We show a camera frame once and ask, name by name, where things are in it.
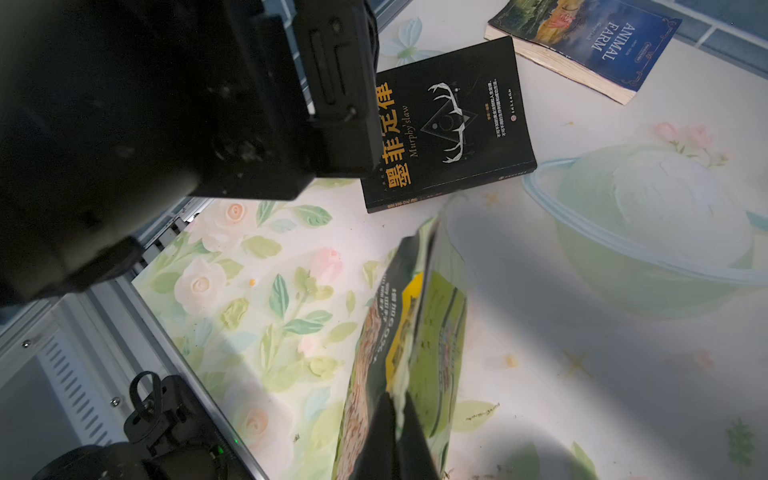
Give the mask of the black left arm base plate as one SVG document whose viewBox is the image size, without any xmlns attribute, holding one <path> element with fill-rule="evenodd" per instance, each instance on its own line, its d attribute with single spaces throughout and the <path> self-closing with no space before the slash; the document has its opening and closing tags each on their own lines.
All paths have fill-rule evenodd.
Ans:
<svg viewBox="0 0 768 480">
<path fill-rule="evenodd" d="M 129 386 L 134 411 L 125 442 L 78 447 L 42 467 L 36 479 L 252 479 L 187 382 L 139 373 Z"/>
</svg>

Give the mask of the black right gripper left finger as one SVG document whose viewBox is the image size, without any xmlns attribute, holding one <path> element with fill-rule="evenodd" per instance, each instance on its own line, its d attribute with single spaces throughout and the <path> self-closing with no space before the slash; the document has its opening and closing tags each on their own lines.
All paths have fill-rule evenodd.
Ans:
<svg viewBox="0 0 768 480">
<path fill-rule="evenodd" d="M 388 394 L 382 394 L 351 479 L 392 480 L 396 477 L 395 412 Z"/>
</svg>

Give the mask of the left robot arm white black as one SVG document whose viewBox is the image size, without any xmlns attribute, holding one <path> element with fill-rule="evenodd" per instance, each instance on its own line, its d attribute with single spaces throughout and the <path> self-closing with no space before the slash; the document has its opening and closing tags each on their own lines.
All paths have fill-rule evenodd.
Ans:
<svg viewBox="0 0 768 480">
<path fill-rule="evenodd" d="M 185 197 L 292 200 L 382 153 L 365 1 L 5 1 L 1 303 L 81 292 Z"/>
</svg>

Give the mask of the green oats bag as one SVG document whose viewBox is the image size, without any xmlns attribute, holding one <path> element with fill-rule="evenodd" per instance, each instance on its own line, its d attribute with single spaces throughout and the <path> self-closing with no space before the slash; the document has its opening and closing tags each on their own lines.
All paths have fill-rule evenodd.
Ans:
<svg viewBox="0 0 768 480">
<path fill-rule="evenodd" d="M 332 468 L 351 479 L 374 411 L 388 394 L 401 437 L 409 394 L 438 475 L 443 472 L 462 368 L 468 310 L 465 262 L 442 217 L 404 238 L 366 314 Z"/>
</svg>

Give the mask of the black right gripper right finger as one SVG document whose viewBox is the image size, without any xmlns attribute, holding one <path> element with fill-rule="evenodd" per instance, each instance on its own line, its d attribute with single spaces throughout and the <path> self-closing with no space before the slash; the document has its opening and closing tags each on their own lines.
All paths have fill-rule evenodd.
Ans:
<svg viewBox="0 0 768 480">
<path fill-rule="evenodd" d="M 401 437 L 396 441 L 395 478 L 401 480 L 438 480 L 438 471 L 421 429 L 413 401 L 406 395 Z"/>
</svg>

